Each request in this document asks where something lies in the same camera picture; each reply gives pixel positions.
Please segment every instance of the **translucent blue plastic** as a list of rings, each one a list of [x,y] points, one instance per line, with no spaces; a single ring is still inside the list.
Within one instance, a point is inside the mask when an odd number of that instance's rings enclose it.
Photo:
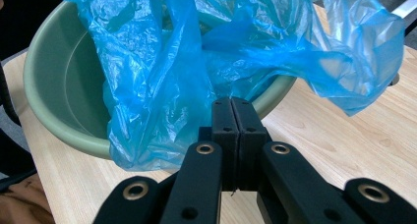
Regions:
[[[378,0],[69,0],[106,76],[113,160],[126,170],[178,168],[219,97],[252,100],[276,75],[304,79],[346,114],[397,73],[403,21]]]

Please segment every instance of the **bowl rim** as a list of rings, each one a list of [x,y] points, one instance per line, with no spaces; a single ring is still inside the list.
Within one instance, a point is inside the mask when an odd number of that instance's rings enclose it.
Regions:
[[[64,14],[71,5],[71,2],[63,1],[45,19],[38,31],[34,35],[26,61],[24,64],[24,89],[29,106],[39,122],[56,138],[66,143],[72,148],[92,156],[110,159],[109,140],[95,138],[81,133],[60,121],[41,100],[41,93],[34,87],[35,74],[33,63],[36,62],[36,50],[40,49],[40,43],[47,36],[48,27],[54,22],[56,17]],[[292,88],[296,78],[291,76],[277,76],[270,87],[261,94],[253,105],[261,119],[263,119],[276,105],[282,100],[287,92]]]

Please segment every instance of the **gray carpet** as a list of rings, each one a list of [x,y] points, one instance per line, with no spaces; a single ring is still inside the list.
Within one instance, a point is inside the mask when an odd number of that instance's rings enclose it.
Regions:
[[[387,7],[389,11],[394,10],[400,4],[402,4],[406,0],[381,0],[381,3]],[[417,49],[417,28],[414,29],[408,36],[405,38],[405,44]],[[3,129],[13,140],[15,140],[20,146],[28,149],[28,144],[25,140],[23,135],[22,129],[16,126],[7,115],[4,113],[3,107],[0,108],[0,128]]]

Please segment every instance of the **chair leg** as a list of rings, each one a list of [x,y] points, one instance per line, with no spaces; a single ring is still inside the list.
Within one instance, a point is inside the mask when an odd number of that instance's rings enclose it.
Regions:
[[[13,176],[34,168],[30,153],[21,148],[0,129],[0,172]]]

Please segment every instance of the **brown fabric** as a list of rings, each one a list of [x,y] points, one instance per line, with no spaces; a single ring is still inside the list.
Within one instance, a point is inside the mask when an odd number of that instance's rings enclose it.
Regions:
[[[10,186],[0,194],[0,224],[54,223],[45,192],[37,174]]]

